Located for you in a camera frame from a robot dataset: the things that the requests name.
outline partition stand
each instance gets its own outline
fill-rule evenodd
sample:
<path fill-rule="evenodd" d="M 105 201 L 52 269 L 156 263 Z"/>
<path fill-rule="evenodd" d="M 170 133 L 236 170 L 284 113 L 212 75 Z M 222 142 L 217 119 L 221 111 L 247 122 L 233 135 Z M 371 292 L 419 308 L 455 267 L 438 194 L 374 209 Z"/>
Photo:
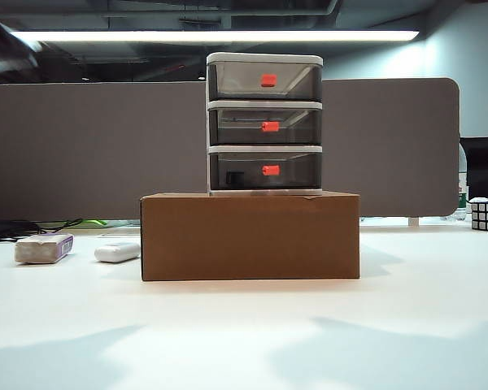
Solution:
<path fill-rule="evenodd" d="M 420 226 L 420 217 L 408 217 L 408 226 L 418 228 Z"/>

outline transparent drawer front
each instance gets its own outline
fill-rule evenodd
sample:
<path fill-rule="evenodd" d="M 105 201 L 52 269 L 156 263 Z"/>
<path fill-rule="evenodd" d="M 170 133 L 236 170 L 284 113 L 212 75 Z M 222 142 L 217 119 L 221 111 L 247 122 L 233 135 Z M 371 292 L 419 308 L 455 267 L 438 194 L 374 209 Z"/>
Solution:
<path fill-rule="evenodd" d="M 321 187 L 321 153 L 219 153 L 209 159 L 214 190 Z"/>
<path fill-rule="evenodd" d="M 321 101 L 321 66 L 311 63 L 215 61 L 207 67 L 209 100 Z"/>
<path fill-rule="evenodd" d="M 210 144 L 320 145 L 321 104 L 208 108 Z"/>

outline wall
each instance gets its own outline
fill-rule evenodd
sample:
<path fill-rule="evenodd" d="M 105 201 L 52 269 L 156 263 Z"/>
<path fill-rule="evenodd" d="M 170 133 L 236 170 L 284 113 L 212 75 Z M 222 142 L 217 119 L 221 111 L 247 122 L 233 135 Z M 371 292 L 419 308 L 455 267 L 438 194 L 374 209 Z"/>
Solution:
<path fill-rule="evenodd" d="M 460 131 L 488 136 L 488 3 L 464 4 L 426 41 L 325 61 L 324 78 L 445 76 L 460 87 Z"/>

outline drawer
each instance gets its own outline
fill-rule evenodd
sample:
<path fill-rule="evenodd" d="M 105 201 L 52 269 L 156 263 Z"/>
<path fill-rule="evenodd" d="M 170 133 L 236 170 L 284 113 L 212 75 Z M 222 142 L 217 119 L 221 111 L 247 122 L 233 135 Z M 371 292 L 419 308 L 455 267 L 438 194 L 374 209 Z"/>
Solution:
<path fill-rule="evenodd" d="M 210 145 L 321 144 L 319 102 L 209 102 Z"/>
<path fill-rule="evenodd" d="M 212 146 L 209 189 L 320 189 L 320 146 Z"/>
<path fill-rule="evenodd" d="M 323 60 L 315 55 L 213 53 L 207 57 L 210 101 L 321 101 Z"/>

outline black object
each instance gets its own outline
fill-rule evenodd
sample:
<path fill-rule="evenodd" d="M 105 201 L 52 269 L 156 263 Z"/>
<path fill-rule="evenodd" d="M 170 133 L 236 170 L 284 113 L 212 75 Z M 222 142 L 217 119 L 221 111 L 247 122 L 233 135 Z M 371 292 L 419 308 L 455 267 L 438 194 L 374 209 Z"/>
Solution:
<path fill-rule="evenodd" d="M 461 138 L 466 153 L 469 197 L 488 197 L 488 136 Z"/>

